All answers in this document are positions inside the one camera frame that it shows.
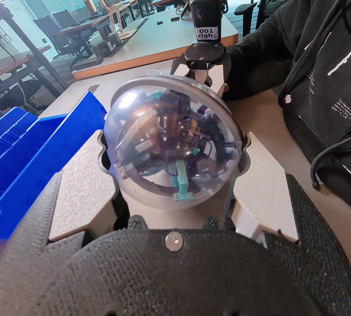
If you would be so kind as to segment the person's right forearm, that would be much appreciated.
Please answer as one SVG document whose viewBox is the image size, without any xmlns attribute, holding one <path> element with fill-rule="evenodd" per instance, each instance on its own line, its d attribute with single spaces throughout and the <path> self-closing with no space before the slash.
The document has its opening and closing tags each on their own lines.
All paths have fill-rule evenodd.
<svg viewBox="0 0 351 316">
<path fill-rule="evenodd" d="M 224 100 L 248 98 L 282 85 L 292 65 L 292 54 L 285 46 L 268 47 L 235 44 L 226 52 L 231 60 Z"/>
</svg>

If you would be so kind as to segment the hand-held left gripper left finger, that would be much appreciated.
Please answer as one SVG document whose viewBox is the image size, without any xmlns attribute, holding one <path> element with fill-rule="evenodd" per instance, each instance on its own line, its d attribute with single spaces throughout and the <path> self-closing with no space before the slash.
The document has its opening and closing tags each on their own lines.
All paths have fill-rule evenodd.
<svg viewBox="0 0 351 316">
<path fill-rule="evenodd" d="M 86 232 L 92 239 L 127 227 L 129 208 L 116 177 L 103 165 L 105 138 L 97 130 L 60 172 L 49 240 Z"/>
</svg>

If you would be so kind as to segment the black office chair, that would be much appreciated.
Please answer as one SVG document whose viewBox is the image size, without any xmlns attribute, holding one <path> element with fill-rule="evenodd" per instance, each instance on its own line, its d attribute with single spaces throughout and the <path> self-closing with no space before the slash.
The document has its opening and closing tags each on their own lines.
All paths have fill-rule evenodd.
<svg viewBox="0 0 351 316">
<path fill-rule="evenodd" d="M 49 38 L 59 55 L 82 55 L 82 44 L 70 39 L 67 34 L 61 33 L 61 29 L 50 16 L 33 20 L 33 22 Z"/>
</svg>

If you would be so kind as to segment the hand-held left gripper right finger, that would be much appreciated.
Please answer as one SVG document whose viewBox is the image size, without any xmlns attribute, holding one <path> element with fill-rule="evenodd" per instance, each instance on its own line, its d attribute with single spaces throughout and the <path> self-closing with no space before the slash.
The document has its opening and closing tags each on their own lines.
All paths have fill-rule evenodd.
<svg viewBox="0 0 351 316">
<path fill-rule="evenodd" d="M 235 232 L 257 240 L 261 232 L 297 242 L 298 232 L 284 168 L 253 133 L 244 148 L 248 164 L 233 187 Z"/>
</svg>

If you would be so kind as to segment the blue plastic bin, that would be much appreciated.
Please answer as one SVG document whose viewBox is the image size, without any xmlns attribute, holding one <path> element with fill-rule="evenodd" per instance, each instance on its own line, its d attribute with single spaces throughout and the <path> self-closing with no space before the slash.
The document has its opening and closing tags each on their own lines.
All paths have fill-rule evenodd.
<svg viewBox="0 0 351 316">
<path fill-rule="evenodd" d="M 1 117 L 1 243 L 10 238 L 53 175 L 103 129 L 106 113 L 87 91 L 67 114 L 39 118 L 14 107 Z"/>
</svg>

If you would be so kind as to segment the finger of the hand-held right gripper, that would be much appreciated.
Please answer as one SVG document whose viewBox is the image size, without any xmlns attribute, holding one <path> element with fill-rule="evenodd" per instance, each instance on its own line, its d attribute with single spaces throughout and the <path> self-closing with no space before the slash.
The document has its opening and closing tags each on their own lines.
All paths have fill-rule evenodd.
<svg viewBox="0 0 351 316">
<path fill-rule="evenodd" d="M 191 70 L 186 64 L 179 64 L 173 75 L 178 77 L 191 78 Z"/>
<path fill-rule="evenodd" d="M 220 98 L 225 93 L 227 83 L 225 82 L 225 74 L 223 65 L 214 65 L 207 69 L 207 78 L 205 86 L 208 90 L 213 91 Z"/>
</svg>

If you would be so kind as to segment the clear maze ball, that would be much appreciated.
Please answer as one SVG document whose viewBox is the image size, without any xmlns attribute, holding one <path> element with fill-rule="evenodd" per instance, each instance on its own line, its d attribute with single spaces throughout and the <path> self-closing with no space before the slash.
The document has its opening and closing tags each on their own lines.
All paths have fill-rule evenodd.
<svg viewBox="0 0 351 316">
<path fill-rule="evenodd" d="M 219 90 L 188 77 L 129 80 L 112 97 L 103 133 L 120 189 L 150 208 L 194 207 L 240 172 L 242 131 Z"/>
</svg>

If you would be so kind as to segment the wooden-edged desk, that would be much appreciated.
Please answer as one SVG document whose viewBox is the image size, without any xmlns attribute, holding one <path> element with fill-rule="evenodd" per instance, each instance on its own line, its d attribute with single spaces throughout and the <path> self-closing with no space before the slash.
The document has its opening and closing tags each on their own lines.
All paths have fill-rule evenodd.
<svg viewBox="0 0 351 316">
<path fill-rule="evenodd" d="M 178 58 L 188 46 L 197 42 L 193 22 L 188 12 L 183 18 L 175 9 L 155 13 L 147 20 L 137 20 L 128 30 L 138 28 L 112 57 L 97 66 L 74 70 L 80 80 L 107 73 L 118 72 L 160 61 Z"/>
</svg>

